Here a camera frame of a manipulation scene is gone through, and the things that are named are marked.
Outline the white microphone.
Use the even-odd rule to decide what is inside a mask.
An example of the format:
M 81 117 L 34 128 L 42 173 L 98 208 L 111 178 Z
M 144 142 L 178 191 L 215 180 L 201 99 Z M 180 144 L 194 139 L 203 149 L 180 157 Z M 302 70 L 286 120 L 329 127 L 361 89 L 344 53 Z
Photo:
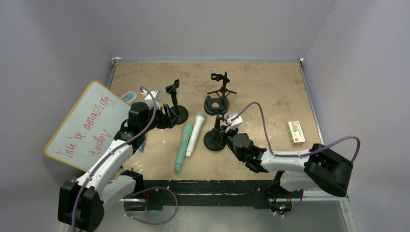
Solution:
M 199 133 L 201 131 L 201 127 L 206 119 L 206 113 L 205 112 L 199 112 L 196 117 L 195 117 L 195 122 L 193 125 L 192 133 L 188 142 L 188 146 L 186 149 L 185 156 L 186 157 L 191 157 L 195 148 L 195 145 L 197 143 L 197 139 L 199 136 Z

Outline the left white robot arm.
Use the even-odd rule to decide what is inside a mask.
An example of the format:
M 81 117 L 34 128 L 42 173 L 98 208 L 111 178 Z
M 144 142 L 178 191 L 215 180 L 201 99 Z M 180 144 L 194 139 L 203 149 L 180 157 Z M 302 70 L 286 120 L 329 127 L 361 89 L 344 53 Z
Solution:
M 149 107 L 144 102 L 131 105 L 128 119 L 121 123 L 111 145 L 102 157 L 74 182 L 66 181 L 59 190 L 58 221 L 72 229 L 95 231 L 105 212 L 121 198 L 144 193 L 143 176 L 125 170 L 117 180 L 112 177 L 145 141 L 145 133 L 171 129 L 180 121 L 167 104 Z

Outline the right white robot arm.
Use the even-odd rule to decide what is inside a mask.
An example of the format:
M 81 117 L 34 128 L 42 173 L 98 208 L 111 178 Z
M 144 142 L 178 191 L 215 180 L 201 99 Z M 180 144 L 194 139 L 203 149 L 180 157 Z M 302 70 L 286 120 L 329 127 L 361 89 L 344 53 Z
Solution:
M 238 129 L 222 130 L 216 137 L 252 172 L 276 172 L 271 184 L 276 196 L 314 188 L 337 197 L 347 195 L 353 162 L 329 146 L 314 144 L 311 149 L 301 151 L 269 151 L 257 147 Z

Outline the green microphone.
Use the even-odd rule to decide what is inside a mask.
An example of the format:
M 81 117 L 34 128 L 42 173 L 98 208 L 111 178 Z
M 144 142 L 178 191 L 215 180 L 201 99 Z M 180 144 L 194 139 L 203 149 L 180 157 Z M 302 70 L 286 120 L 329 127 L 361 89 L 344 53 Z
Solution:
M 181 142 L 180 142 L 180 146 L 179 146 L 177 157 L 176 157 L 175 171 L 177 173 L 181 171 L 192 131 L 193 131 L 193 125 L 191 123 L 186 123 L 182 131 Z

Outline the black round-base stand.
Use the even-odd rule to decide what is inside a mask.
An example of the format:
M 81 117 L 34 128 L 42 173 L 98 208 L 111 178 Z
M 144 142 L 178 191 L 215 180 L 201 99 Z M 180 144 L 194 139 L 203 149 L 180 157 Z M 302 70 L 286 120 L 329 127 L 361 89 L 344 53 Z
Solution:
M 188 110 L 186 107 L 179 105 L 177 100 L 177 88 L 179 87 L 180 80 L 176 79 L 174 83 L 165 88 L 166 93 L 171 95 L 173 106 L 170 108 L 177 116 L 179 116 L 178 125 L 183 124 L 187 121 L 189 117 Z
M 229 107 L 229 100 L 225 96 L 212 98 L 207 95 L 204 100 L 205 112 L 210 116 L 216 116 L 214 127 L 204 136 L 204 145 L 211 151 L 221 151 L 226 145 L 224 136 L 222 135 L 220 122 L 225 121 L 224 115 L 228 112 Z

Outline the blue microphone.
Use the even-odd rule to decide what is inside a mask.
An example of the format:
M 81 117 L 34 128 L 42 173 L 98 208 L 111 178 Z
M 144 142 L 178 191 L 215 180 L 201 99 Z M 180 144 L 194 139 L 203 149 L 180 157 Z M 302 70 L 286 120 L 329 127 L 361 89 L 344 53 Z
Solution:
M 138 151 L 143 152 L 145 149 L 145 143 L 142 143 L 139 147 L 138 147 Z

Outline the black tripod mic stand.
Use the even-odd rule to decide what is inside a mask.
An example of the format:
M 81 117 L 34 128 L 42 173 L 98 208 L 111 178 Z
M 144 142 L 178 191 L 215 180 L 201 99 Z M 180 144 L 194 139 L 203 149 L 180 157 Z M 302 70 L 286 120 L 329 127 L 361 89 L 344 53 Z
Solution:
M 217 82 L 222 81 L 222 86 L 218 90 L 208 92 L 207 95 L 216 93 L 220 98 L 225 98 L 231 93 L 237 94 L 237 92 L 229 90 L 227 88 L 227 84 L 230 82 L 230 79 L 228 78 L 226 71 L 224 72 L 224 74 L 212 73 L 210 75 L 210 78 L 213 81 L 217 81 Z

